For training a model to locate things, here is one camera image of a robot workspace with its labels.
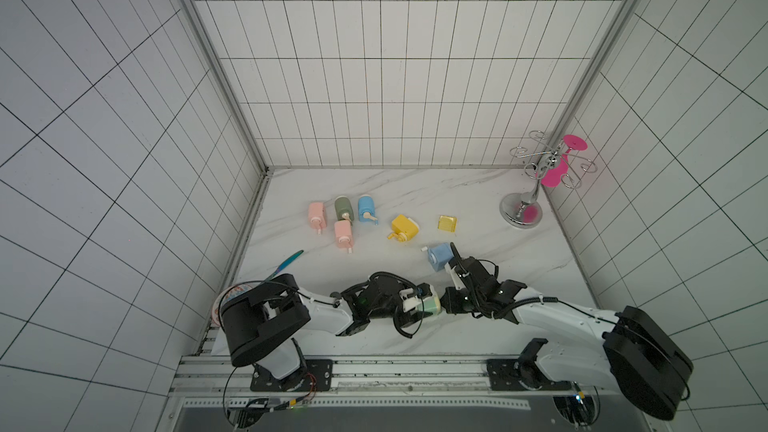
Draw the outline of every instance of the toothbrush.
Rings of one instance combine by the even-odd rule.
[[[276,275],[278,275],[279,273],[281,273],[285,267],[288,267],[294,260],[296,260],[297,257],[299,257],[299,255],[302,255],[303,253],[304,253],[303,250],[299,250],[297,253],[285,259],[283,263],[278,265],[275,271],[272,272],[272,274],[270,274],[270,276],[266,278],[266,280],[270,280],[274,278]]]

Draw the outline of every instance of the white tiled wall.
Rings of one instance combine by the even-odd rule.
[[[509,165],[620,0],[195,0],[275,166]]]
[[[154,430],[255,157],[180,0],[0,16],[0,430]]]
[[[768,1],[642,0],[571,124],[600,167],[553,204],[606,308],[694,360],[676,432],[768,420]]]

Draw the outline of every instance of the yellow soap dispenser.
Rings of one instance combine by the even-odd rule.
[[[408,242],[418,234],[418,224],[403,214],[392,221],[392,233],[387,238],[396,238],[399,242]]]

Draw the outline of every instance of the light blue soap dispenser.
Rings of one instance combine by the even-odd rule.
[[[422,247],[422,252],[427,253],[427,260],[435,272],[440,272],[446,266],[448,261],[453,258],[451,245],[443,243],[435,247]]]
[[[376,208],[373,205],[373,198],[367,194],[360,196],[360,200],[357,201],[357,217],[360,222],[374,222],[379,225],[379,219],[376,218]]]

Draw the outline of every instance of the black mounting plate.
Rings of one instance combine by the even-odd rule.
[[[488,368],[488,378],[491,379],[491,390],[504,392],[525,392],[527,389],[520,384],[513,375],[515,359],[488,359],[485,365]],[[540,390],[570,390],[570,382],[550,382],[544,384]]]
[[[259,373],[258,377],[252,377],[250,380],[250,389],[253,392],[284,392],[280,386],[280,381],[275,380],[272,374],[266,369],[256,365],[255,370]],[[326,392],[331,389],[331,379],[333,377],[333,360],[330,359],[307,359],[306,371],[317,379],[316,390]],[[299,387],[292,392],[309,392],[312,382],[307,378],[302,380]]]

